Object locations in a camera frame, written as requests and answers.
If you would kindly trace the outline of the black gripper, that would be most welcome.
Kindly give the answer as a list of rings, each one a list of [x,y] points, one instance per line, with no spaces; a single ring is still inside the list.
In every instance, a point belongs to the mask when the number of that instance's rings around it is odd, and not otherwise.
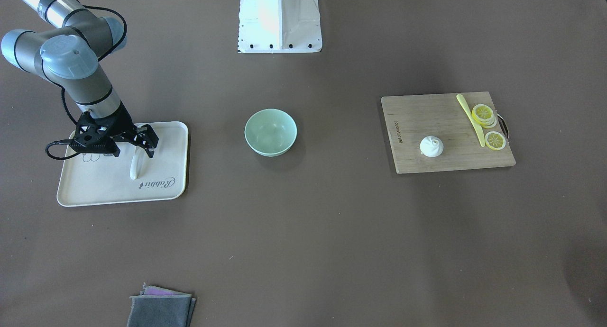
[[[137,128],[124,104],[109,116],[93,118],[89,112],[80,116],[76,127],[76,150],[117,150],[117,142],[130,143],[153,158],[159,138],[150,124]]]

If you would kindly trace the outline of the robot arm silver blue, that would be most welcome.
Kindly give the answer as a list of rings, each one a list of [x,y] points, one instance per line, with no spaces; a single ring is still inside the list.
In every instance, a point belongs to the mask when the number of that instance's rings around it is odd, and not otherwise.
[[[132,118],[100,65],[100,61],[126,43],[127,24],[117,12],[112,18],[98,17],[94,7],[79,0],[22,0],[54,29],[37,33],[9,31],[1,42],[5,59],[25,72],[58,86],[61,96],[69,95],[82,114],[74,123],[74,136],[54,141],[67,145],[73,156],[105,154],[118,157],[118,143],[141,148],[154,155],[158,137],[145,124]]]

